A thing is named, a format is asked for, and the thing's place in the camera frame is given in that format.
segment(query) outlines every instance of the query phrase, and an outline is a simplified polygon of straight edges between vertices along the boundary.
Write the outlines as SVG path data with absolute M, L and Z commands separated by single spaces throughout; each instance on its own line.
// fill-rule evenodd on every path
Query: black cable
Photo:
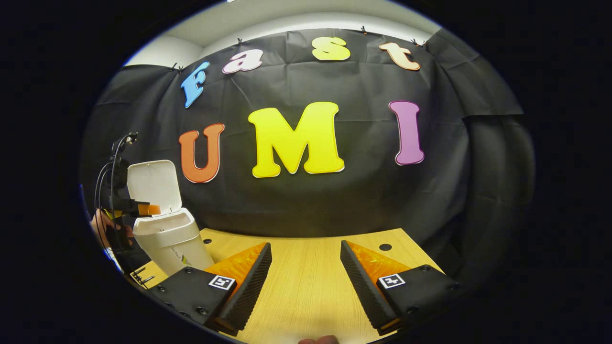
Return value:
M 102 235 L 100 234 L 100 224 L 98 223 L 98 216 L 97 216 L 97 212 L 100 209 L 100 190 L 101 186 L 102 186 L 102 180 L 104 180 L 104 176 L 106 176 L 106 172 L 108 172 L 108 165 L 110 165 L 110 162 L 107 162 L 102 169 L 100 170 L 100 173 L 98 174 L 98 179 L 95 181 L 95 189 L 94 189 L 94 219 L 95 219 L 95 227 L 98 231 L 98 237 L 100 238 L 100 244 L 102 245 L 102 247 L 106 250 L 106 247 L 104 247 L 104 240 L 102 240 Z
M 102 181 L 104 180 L 104 177 L 106 176 L 106 173 L 109 171 L 109 169 L 107 168 L 106 171 L 104 171 L 104 174 L 102 175 Z M 100 183 L 100 187 L 99 187 L 99 192 L 98 192 L 98 209 L 100 209 L 100 216 L 102 216 L 102 205 L 101 205 L 101 201 L 100 201 L 100 196 L 102 194 L 102 183 Z M 110 241 L 108 242 L 108 245 L 110 246 L 111 252 L 113 252 L 113 247 L 110 243 Z M 118 265 L 119 267 L 121 267 L 121 265 L 119 264 L 119 261 L 117 261 L 116 257 L 112 257 L 110 255 L 110 253 L 108 253 L 107 248 L 104 246 L 104 242 L 102 242 L 102 247 L 104 248 L 104 251 L 106 251 L 106 254 L 108 255 L 108 257 L 110 258 L 111 261 L 113 261 L 113 264 Z
M 106 171 L 104 171 L 104 174 L 102 175 L 102 179 L 104 179 L 104 177 L 106 176 L 106 173 L 107 173 L 109 170 L 110 170 L 110 169 L 108 169 L 108 168 L 107 168 L 107 169 L 106 169 Z M 98 209 L 100 209 L 100 216 L 102 216 L 102 210 L 103 210 L 103 209 L 102 209 L 102 202 L 101 202 L 101 200 L 100 200 L 100 198 L 101 198 L 101 194 L 102 194 L 102 183 L 103 183 L 103 181 L 100 183 L 100 188 L 99 188 L 99 191 L 98 191 Z M 103 226 L 103 227 L 102 227 L 102 231 L 104 232 L 104 237 L 106 237 L 106 227 L 105 227 L 105 226 Z M 102 241 L 102 247 L 103 247 L 103 248 L 106 250 L 106 247 L 104 246 L 104 242 L 103 242 L 103 241 Z
M 119 235 L 117 234 L 117 231 L 116 231 L 116 229 L 117 229 L 117 222 L 115 221 L 115 212 L 114 212 L 114 204 L 113 204 L 113 197 L 114 197 L 114 195 L 113 195 L 113 192 L 114 192 L 114 190 L 113 190 L 114 167 L 115 167 L 115 164 L 117 162 L 117 155 L 119 154 L 119 148 L 121 148 L 121 144 L 129 136 L 130 136 L 130 134 L 127 134 L 126 136 L 122 137 L 121 140 L 119 140 L 119 144 L 117 145 L 117 148 L 115 149 L 115 154 L 114 154 L 114 157 L 113 157 L 113 167 L 111 169 L 111 187 L 110 187 L 110 189 L 111 189 L 111 210 L 113 211 L 112 212 L 112 215 L 113 215 L 112 220 L 113 220 L 113 225 L 115 227 L 114 235 L 115 235 L 115 239 L 117 240 L 117 243 L 119 243 Z M 131 267 L 131 264 L 128 263 L 127 259 L 125 260 L 125 265 L 127 265 L 127 268 L 129 270 L 128 274 L 132 273 L 134 271 L 134 269 L 132 269 L 132 267 Z

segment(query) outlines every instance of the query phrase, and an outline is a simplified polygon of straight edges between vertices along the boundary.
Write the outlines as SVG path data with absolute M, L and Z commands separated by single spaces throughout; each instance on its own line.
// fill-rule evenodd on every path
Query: orange gripper pad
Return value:
M 229 258 L 225 258 L 224 260 L 215 263 L 213 266 L 207 267 L 204 269 L 204 271 L 236 280 L 236 289 L 234 289 L 229 296 L 231 299 L 231 297 L 236 294 L 242 285 L 242 282 L 244 282 L 248 272 L 251 271 L 251 267 L 253 267 L 253 264 L 255 264 L 255 261 L 259 257 L 259 254 L 265 245 L 266 243 L 262 242 L 257 246 L 253 246 Z
M 346 241 L 346 243 L 350 246 L 357 260 L 361 263 L 361 266 L 364 267 L 374 285 L 376 285 L 376 281 L 380 277 L 398 274 L 411 269 L 411 267 L 407 267 L 398 261 L 387 258 L 378 252 L 353 244 L 350 241 Z
M 159 215 L 161 211 L 159 206 L 153 204 L 139 204 L 138 213 L 140 215 Z

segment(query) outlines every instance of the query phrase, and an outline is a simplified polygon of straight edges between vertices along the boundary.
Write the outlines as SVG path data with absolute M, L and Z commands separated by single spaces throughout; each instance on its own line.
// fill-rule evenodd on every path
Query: white wall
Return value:
M 202 47 L 188 40 L 160 36 L 138 51 L 125 65 L 187 66 L 200 58 Z
M 359 31 L 361 26 L 365 26 L 368 32 L 389 35 L 403 40 L 415 39 L 418 43 L 428 40 L 440 29 L 433 23 L 428 27 L 430 32 L 425 32 L 395 21 L 354 13 L 307 13 L 251 26 L 221 38 L 204 48 L 188 40 L 160 36 L 137 52 L 125 65 L 155 64 L 172 67 L 177 62 L 177 67 L 187 66 L 218 50 L 237 44 L 238 38 L 246 41 L 278 32 L 301 29 L 334 28 Z
M 200 58 L 237 44 L 238 38 L 246 41 L 278 32 L 303 29 L 332 28 L 360 31 L 361 26 L 365 26 L 365 30 L 369 32 L 389 35 L 403 40 L 416 39 L 419 44 L 422 44 L 423 41 L 428 40 L 437 30 L 440 29 L 438 25 L 433 24 L 429 27 L 431 32 L 425 32 L 412 26 L 400 24 L 387 19 L 354 13 L 307 13 L 271 20 L 235 32 L 216 41 L 213 44 L 208 45 L 207 47 L 204 47 L 204 50 L 200 54 Z

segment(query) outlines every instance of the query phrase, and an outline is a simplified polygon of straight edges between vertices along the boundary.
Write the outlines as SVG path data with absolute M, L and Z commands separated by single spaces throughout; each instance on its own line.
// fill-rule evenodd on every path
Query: open lid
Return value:
M 130 165 L 127 168 L 127 190 L 131 199 L 159 206 L 161 215 L 181 210 L 179 181 L 170 160 Z

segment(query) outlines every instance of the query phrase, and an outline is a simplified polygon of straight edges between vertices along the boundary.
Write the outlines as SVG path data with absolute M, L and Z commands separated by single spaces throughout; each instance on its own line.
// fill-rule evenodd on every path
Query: black fabric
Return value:
M 351 56 L 319 61 L 316 37 L 340 37 Z M 410 49 L 421 68 L 405 70 L 378 46 Z M 264 51 L 262 66 L 222 73 L 240 51 Z M 181 83 L 203 61 L 203 93 L 185 109 Z M 389 102 L 416 103 L 423 162 L 398 166 L 397 120 Z M 248 115 L 278 108 L 295 129 L 312 102 L 333 102 L 335 136 L 345 169 L 308 174 L 281 165 L 274 178 L 255 178 L 255 127 Z M 502 257 L 533 188 L 528 135 L 510 115 L 522 110 L 482 57 L 445 30 L 425 47 L 369 32 L 292 31 L 260 37 L 206 56 L 181 73 L 167 67 L 124 67 L 94 108 L 83 141 L 81 180 L 88 204 L 113 141 L 129 131 L 138 142 L 130 163 L 168 159 L 177 169 L 183 207 L 200 227 L 276 237 L 320 237 L 403 228 L 442 269 L 478 280 Z M 182 174 L 181 134 L 197 130 L 196 164 L 205 166 L 201 131 L 225 124 L 220 169 L 208 183 Z

